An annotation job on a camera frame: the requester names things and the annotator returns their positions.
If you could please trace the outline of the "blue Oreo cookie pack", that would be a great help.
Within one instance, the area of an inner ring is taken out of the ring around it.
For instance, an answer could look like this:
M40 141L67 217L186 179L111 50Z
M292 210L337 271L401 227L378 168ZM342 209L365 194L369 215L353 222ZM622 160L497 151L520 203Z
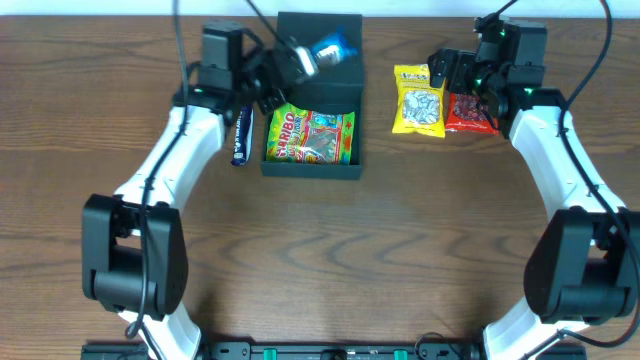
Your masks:
M318 67L335 66L359 54L341 29L316 42L310 51Z

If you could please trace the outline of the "yellow Hacks candy bag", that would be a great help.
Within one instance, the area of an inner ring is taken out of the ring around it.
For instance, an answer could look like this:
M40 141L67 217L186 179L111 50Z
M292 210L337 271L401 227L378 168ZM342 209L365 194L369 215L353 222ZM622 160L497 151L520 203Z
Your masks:
M395 65L394 76L398 101L392 132L444 138L444 86L431 85L428 65Z

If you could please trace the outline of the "green Haribo worms bag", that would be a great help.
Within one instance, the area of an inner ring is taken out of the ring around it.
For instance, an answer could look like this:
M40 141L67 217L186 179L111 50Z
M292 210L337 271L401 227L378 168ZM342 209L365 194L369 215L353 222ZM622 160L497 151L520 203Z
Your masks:
M325 114L285 104L272 114L268 162L348 165L356 114Z

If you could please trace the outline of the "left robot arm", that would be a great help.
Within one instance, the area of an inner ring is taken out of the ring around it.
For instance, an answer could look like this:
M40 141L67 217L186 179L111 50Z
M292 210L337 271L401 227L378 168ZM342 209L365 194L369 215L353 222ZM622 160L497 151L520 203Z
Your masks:
M202 58L188 63L176 39L180 85L167 125L138 170L111 195L93 194L81 215L82 290L128 323L148 359L195 359L202 332L183 296L188 259L181 213L201 172L223 147L245 106L264 113L287 89L317 74L313 52L292 41L273 49L242 40L252 31L213 20L202 29Z

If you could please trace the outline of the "dark green box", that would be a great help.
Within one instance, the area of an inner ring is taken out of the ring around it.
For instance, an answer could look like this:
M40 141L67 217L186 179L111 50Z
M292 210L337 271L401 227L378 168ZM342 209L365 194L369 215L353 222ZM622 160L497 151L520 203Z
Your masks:
M292 105L323 114L355 114L351 158L344 165L314 165L261 160L264 176L358 180L362 174L362 102L365 66L362 51L363 16L360 14L322 14L281 11L277 33L285 40L295 39L311 46L339 31L358 54L340 64L325 68L311 80L291 89L287 100Z

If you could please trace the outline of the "red Hacks candy bag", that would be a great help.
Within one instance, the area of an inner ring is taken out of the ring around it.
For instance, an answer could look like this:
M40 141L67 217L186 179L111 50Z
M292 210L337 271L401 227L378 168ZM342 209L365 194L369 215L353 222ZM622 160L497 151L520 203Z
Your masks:
M451 93L445 130L498 135L499 123L489 114L488 106L482 104L479 97Z

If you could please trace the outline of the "dark purple chocolate bar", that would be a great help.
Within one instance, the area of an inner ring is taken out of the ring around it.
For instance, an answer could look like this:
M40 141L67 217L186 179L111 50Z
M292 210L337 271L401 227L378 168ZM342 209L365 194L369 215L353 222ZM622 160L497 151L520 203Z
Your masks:
M231 160L233 166L245 165L251 155L252 149L252 136L253 136L253 106L244 106L236 121L235 137L234 137L234 152Z

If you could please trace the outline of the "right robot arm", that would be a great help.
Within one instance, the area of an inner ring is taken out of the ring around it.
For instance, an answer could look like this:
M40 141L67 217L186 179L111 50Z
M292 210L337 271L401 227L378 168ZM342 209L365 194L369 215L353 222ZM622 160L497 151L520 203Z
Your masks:
M580 358L584 330L639 316L639 215L599 176L574 130L570 99L543 84L547 31L496 13L476 19L473 52L444 48L428 59L431 82L478 97L521 154L548 224L524 271L524 295L487 325L466 359Z

